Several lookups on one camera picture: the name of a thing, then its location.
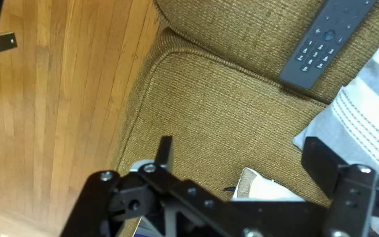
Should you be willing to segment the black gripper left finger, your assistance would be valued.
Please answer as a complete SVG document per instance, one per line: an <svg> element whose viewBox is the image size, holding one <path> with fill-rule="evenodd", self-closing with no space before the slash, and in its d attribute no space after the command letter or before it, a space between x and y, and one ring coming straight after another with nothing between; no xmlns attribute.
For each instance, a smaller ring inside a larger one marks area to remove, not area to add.
<svg viewBox="0 0 379 237"><path fill-rule="evenodd" d="M163 135L153 162L138 171L153 193L160 233L164 237L224 237L219 213L223 201L193 180L172 175L167 169L171 152L172 137Z"/></svg>

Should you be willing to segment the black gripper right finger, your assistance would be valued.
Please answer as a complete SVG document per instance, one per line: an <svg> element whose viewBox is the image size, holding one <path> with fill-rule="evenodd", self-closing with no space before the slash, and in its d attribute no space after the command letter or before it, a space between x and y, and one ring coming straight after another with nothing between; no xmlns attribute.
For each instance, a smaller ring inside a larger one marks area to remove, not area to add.
<svg viewBox="0 0 379 237"><path fill-rule="evenodd" d="M348 164L317 137L303 141L301 166L331 200L322 231L326 237L367 237L377 173L365 164Z"/></svg>

